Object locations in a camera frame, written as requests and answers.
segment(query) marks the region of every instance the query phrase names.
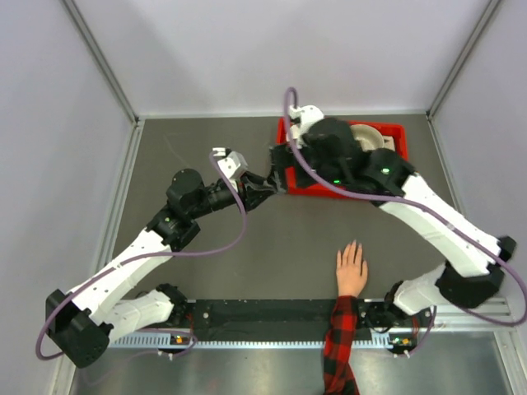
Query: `white bowl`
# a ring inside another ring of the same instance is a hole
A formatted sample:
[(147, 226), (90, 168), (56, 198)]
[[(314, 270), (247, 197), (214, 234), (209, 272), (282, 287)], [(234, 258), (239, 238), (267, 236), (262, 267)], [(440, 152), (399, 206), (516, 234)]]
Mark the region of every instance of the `white bowl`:
[(370, 125), (351, 125), (353, 138), (361, 144), (363, 151), (373, 151), (385, 146), (385, 139), (380, 132)]

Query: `gray wall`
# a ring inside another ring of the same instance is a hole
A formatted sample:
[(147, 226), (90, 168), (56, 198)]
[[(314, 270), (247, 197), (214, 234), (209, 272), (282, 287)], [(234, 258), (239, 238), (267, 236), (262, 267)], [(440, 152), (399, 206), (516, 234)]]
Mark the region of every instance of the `gray wall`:
[(76, 0), (141, 115), (427, 109), (488, 0)]
[[(520, 247), (514, 266), (527, 280), (527, 2), (506, 0), (437, 116), (436, 125), (469, 218)], [(516, 314), (517, 286), (506, 283)], [(520, 329), (524, 344), (527, 327)]]
[(2, 2), (0, 37), (0, 393), (41, 395), (44, 300), (93, 268), (131, 127), (59, 1)]

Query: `white wall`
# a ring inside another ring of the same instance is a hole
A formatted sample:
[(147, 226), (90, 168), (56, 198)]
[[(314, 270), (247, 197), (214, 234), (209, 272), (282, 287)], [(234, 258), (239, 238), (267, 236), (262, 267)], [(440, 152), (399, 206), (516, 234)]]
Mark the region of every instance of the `white wall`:
[(44, 301), (93, 268), (131, 126), (59, 1), (5, 2), (0, 37), (0, 393), (42, 395)]
[(428, 109), (488, 0), (77, 0), (148, 114)]
[[(506, 0), (437, 115), (469, 218), (519, 243), (513, 265), (527, 281), (527, 2)], [(524, 308), (510, 281), (505, 295)], [(527, 344), (527, 326), (521, 328)]]

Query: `red plastic tray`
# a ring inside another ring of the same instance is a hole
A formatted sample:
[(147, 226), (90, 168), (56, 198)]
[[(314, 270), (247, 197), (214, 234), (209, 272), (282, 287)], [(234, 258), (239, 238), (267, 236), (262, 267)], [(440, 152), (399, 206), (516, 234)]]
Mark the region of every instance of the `red plastic tray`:
[[(395, 150), (400, 154), (405, 160), (408, 160), (408, 148), (406, 145), (406, 132), (402, 125), (397, 125), (394, 123), (373, 123), (373, 122), (362, 122), (362, 121), (348, 121), (350, 125), (357, 123), (370, 125), (373, 128), (377, 129), (380, 134), (383, 136), (391, 136), (394, 138)], [(286, 130), (284, 128), (284, 119), (280, 118), (278, 121), (278, 131), (277, 131), (277, 144), (283, 144), (286, 142)], [(332, 192), (326, 187), (323, 187), (320, 184), (311, 185), (308, 188), (297, 188), (296, 179), (295, 179), (295, 170), (292, 167), (286, 169), (286, 178), (288, 193), (293, 195), (310, 195), (310, 196), (323, 196), (327, 198), (343, 198), (346, 199), (343, 195)]]

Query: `red plaid sleeve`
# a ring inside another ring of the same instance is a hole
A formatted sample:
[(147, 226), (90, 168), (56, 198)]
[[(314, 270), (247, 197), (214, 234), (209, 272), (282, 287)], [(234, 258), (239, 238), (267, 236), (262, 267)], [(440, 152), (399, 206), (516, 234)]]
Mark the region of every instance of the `red plaid sleeve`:
[(331, 316), (324, 347), (324, 395), (359, 395), (349, 366), (357, 325), (357, 299), (341, 296)]

